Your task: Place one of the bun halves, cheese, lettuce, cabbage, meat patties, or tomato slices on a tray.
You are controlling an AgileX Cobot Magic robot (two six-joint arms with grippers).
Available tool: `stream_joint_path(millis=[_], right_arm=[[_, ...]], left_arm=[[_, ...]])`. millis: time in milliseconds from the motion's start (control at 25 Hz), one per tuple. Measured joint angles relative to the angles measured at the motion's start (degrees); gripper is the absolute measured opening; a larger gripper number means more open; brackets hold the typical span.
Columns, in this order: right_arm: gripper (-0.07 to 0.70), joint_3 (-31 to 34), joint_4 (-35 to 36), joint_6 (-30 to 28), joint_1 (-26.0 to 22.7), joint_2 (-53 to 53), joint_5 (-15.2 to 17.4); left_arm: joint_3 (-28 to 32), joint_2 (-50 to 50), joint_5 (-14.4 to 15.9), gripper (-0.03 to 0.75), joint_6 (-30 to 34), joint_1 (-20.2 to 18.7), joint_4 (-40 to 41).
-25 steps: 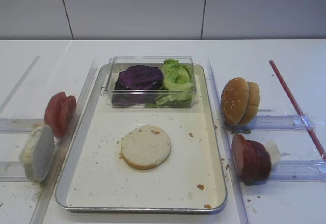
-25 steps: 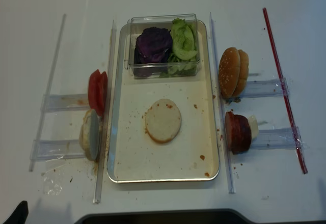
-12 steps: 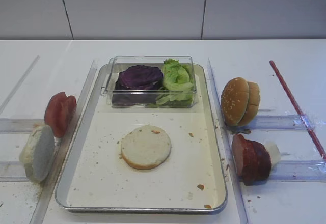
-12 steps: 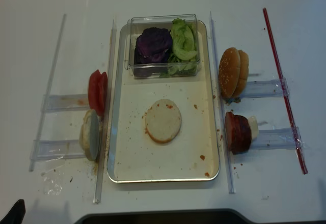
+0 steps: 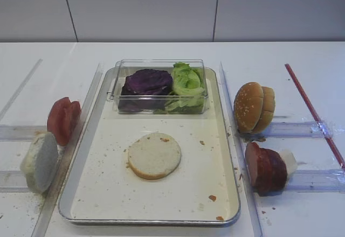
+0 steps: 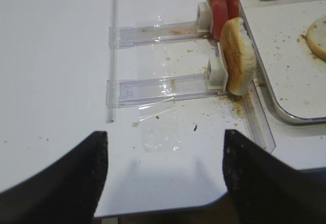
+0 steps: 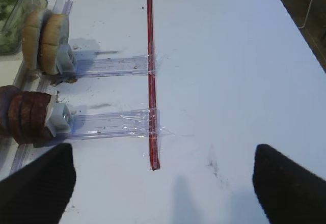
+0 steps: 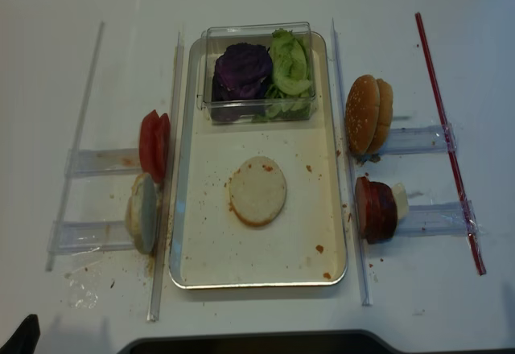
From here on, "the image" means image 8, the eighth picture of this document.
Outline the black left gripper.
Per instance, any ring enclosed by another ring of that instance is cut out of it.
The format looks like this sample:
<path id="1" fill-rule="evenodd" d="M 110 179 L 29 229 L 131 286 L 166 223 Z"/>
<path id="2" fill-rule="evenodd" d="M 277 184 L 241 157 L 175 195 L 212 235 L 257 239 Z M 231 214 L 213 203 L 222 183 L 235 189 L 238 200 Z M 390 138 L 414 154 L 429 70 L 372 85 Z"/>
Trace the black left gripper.
<path id="1" fill-rule="evenodd" d="M 33 354 L 40 337 L 39 318 L 28 315 L 3 345 L 3 354 Z"/>

